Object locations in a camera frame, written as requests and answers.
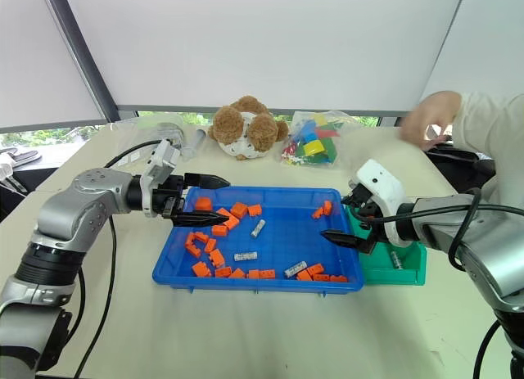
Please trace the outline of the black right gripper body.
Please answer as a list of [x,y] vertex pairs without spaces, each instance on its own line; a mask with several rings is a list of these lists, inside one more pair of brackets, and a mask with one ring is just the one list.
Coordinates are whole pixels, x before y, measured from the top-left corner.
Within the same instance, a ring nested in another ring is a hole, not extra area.
[[372,222],[382,217],[382,211],[372,200],[372,193],[362,183],[357,183],[350,195],[357,198],[357,205],[346,206],[354,235],[364,239],[363,252],[360,253],[370,255],[378,243],[386,241],[384,225]]

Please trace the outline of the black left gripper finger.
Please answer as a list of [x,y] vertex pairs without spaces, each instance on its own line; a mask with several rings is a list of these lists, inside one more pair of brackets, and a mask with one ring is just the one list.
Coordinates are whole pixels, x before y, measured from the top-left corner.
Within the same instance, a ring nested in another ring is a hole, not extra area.
[[199,187],[202,189],[220,189],[229,187],[230,182],[213,174],[185,173],[183,176],[185,187]]
[[174,227],[203,228],[220,225],[229,221],[227,215],[219,214],[214,211],[192,211],[181,212],[171,215],[170,219]]

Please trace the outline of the person's bare hand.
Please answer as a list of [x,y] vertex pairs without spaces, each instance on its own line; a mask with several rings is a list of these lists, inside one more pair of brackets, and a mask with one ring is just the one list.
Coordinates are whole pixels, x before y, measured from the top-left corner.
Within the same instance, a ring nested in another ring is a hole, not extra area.
[[[453,91],[435,92],[424,98],[402,119],[400,138],[423,151],[442,143],[445,140],[443,132],[454,122],[461,103],[461,95]],[[426,139],[426,131],[433,124],[441,128],[440,135]]]

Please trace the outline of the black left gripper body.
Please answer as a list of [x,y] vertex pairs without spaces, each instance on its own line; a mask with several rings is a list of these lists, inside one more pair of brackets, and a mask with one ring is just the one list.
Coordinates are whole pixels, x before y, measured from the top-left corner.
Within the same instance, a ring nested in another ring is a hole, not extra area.
[[164,183],[154,189],[154,213],[171,221],[189,221],[190,217],[183,212],[184,189],[184,177],[170,175]]

